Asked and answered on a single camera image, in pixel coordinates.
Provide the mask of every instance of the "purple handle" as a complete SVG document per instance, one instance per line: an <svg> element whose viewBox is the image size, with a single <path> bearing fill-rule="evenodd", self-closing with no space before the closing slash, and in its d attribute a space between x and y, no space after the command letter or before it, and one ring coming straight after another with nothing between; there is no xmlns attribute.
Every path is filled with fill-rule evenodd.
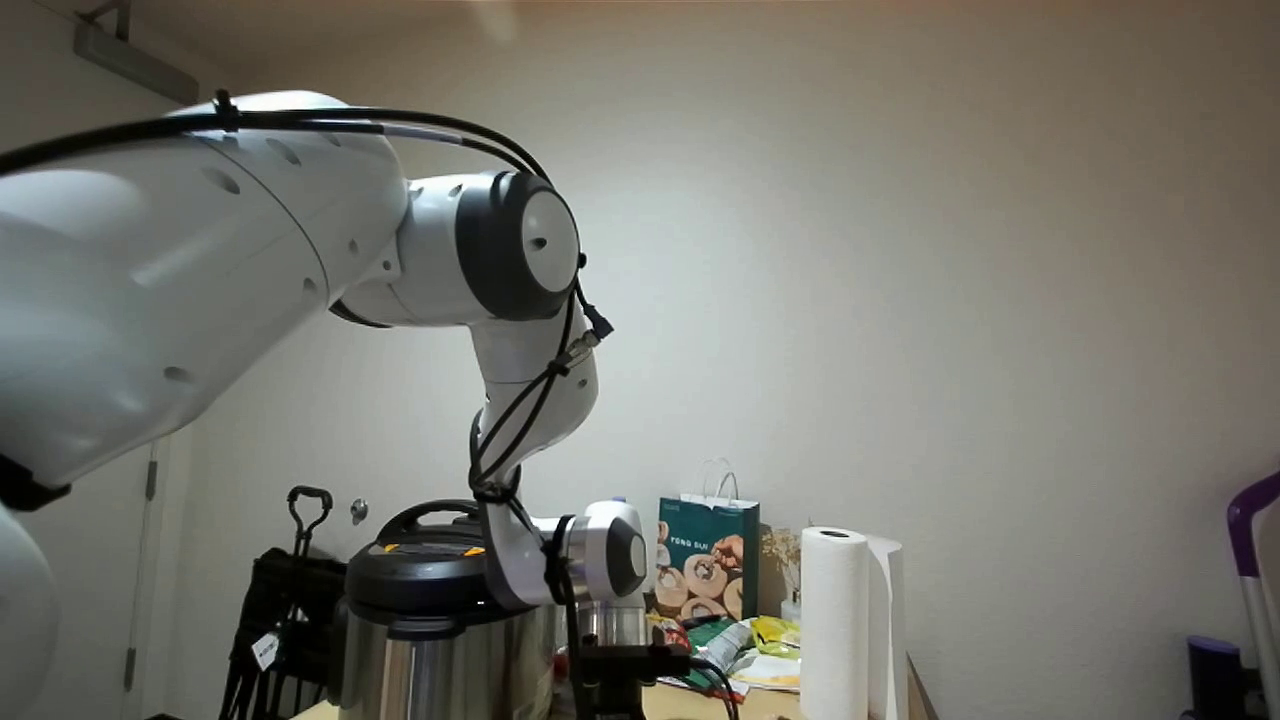
<svg viewBox="0 0 1280 720"><path fill-rule="evenodd" d="M1280 474L1248 483L1228 506L1228 531L1234 531L1234 551L1238 551L1238 572L1240 577L1256 577L1253 518L1266 513L1276 496L1280 496Z"/></svg>

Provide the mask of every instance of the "door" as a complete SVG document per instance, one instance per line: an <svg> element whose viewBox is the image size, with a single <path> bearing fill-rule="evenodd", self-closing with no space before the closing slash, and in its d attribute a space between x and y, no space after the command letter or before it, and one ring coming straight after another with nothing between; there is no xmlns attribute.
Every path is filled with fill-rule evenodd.
<svg viewBox="0 0 1280 720"><path fill-rule="evenodd" d="M60 592L54 672L23 720L123 720L147 535L147 463L154 450L138 450L76 479L71 496L21 518Z"/></svg>

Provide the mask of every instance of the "box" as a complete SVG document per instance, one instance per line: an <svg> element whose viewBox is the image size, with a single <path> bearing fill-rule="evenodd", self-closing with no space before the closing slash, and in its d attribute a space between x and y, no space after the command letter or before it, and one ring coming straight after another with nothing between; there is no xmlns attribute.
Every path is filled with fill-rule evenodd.
<svg viewBox="0 0 1280 720"><path fill-rule="evenodd" d="M674 619L756 616L762 506L724 496L661 496L656 614Z"/></svg>

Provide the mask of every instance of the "green box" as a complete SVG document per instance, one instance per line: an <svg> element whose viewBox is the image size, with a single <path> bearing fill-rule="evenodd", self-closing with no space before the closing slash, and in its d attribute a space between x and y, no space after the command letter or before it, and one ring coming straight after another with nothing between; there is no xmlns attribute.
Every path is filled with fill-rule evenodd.
<svg viewBox="0 0 1280 720"><path fill-rule="evenodd" d="M661 496L656 614L677 619L756 616L762 506L724 496Z"/></svg>

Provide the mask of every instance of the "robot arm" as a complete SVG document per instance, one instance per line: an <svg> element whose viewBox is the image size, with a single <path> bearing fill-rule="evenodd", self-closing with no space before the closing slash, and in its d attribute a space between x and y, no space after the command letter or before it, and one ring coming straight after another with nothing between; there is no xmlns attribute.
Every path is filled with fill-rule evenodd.
<svg viewBox="0 0 1280 720"><path fill-rule="evenodd" d="M275 108L311 113L311 130L249 123ZM512 607L557 598L546 582L552 526L527 522L516 479L519 460L580 429L596 399L606 325L586 319L571 214L537 172L410 184L379 130L341 113L311 93L249 98L231 116L230 105L194 108L182 136L49 166L0 156L4 654L23 607L4 592L23 589L16 572L42 577L4 506L42 507L90 468L189 423L323 310L471 334L490 406L468 479L484 502L490 577ZM610 602L645 582L634 507L591 506L564 535L576 589Z"/></svg>

